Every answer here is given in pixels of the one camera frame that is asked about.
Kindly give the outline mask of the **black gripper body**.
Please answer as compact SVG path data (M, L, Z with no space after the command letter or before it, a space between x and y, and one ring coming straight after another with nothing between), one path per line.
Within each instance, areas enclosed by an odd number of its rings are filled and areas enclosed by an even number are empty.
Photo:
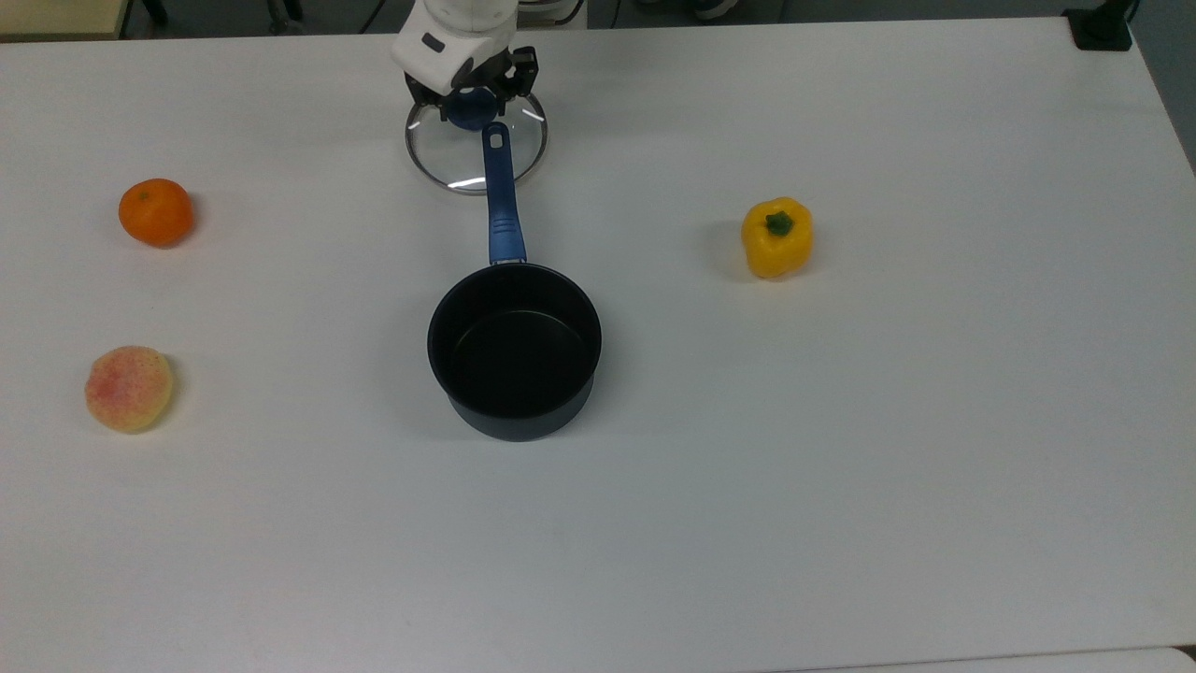
M454 77L454 93L472 88L487 88L492 94L509 94L512 85L508 72L514 67L509 51L501 51L475 65L466 59Z

